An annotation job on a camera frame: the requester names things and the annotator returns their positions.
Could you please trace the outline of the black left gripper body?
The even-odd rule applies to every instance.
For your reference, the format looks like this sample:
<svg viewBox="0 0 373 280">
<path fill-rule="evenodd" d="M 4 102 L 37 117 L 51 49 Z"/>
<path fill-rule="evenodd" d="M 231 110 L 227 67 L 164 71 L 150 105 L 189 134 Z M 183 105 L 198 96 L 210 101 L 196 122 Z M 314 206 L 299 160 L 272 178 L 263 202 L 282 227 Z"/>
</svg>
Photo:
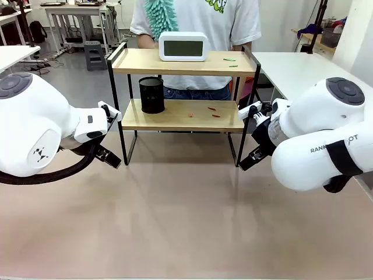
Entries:
<svg viewBox="0 0 373 280">
<path fill-rule="evenodd" d="M 85 155 L 95 155 L 96 158 L 107 158 L 110 151 L 101 145 L 105 138 L 105 133 L 102 131 L 88 132 L 86 136 L 89 141 L 86 142 Z"/>
</svg>

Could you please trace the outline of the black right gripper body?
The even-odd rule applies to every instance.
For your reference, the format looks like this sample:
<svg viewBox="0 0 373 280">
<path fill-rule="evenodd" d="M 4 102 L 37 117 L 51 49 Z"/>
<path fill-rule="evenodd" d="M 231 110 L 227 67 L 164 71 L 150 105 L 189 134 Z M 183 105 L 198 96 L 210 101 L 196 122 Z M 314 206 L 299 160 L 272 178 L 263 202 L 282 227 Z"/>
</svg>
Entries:
<svg viewBox="0 0 373 280">
<path fill-rule="evenodd" d="M 259 146 L 253 150 L 253 153 L 273 153 L 276 145 L 269 137 L 270 117 L 256 115 L 254 120 L 256 121 L 256 128 L 252 133 L 252 137 Z"/>
</svg>

